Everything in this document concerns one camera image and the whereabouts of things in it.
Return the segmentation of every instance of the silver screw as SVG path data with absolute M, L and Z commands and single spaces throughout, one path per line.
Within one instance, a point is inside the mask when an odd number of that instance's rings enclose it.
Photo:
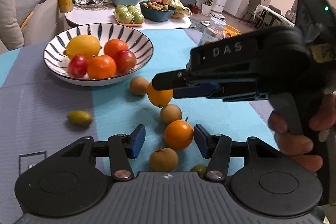
M 127 170 L 118 170 L 114 173 L 114 176 L 118 179 L 128 179 L 131 176 L 131 172 Z
M 223 177 L 223 173 L 218 170 L 212 170 L 207 173 L 207 177 L 211 179 L 220 179 Z

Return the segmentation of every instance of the sofa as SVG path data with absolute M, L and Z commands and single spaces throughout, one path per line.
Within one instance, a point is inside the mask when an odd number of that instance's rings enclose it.
M 0 54 L 45 42 L 64 31 L 58 0 L 0 0 Z

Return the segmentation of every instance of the human hand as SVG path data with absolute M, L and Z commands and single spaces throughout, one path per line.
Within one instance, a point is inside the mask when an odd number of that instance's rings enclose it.
M 331 128 L 335 122 L 336 95 L 327 94 L 316 115 L 310 119 L 309 127 L 315 131 L 322 131 Z M 304 155 L 313 149 L 312 140 L 304 135 L 291 135 L 286 121 L 275 111 L 269 116 L 268 126 L 275 131 L 274 138 L 282 153 L 312 172 L 322 167 L 323 160 L 320 156 Z

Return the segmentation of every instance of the glass jar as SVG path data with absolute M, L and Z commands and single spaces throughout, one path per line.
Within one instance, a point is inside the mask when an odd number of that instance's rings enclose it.
M 203 31 L 199 46 L 206 44 L 207 42 L 215 42 L 224 38 L 224 29 L 226 22 L 218 18 L 212 17 L 210 19 L 210 25 Z

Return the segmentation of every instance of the orange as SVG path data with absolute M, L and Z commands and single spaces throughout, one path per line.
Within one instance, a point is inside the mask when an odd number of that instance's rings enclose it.
M 104 54 L 112 58 L 121 50 L 128 50 L 126 42 L 121 39 L 111 39 L 104 46 Z
M 165 141 L 171 149 L 186 149 L 194 138 L 194 130 L 186 121 L 174 121 L 165 130 Z
M 156 90 L 150 82 L 147 87 L 147 96 L 153 105 L 161 108 L 169 104 L 173 98 L 173 90 Z
M 105 79 L 115 76 L 117 65 L 108 55 L 100 55 L 89 60 L 87 74 L 90 79 Z

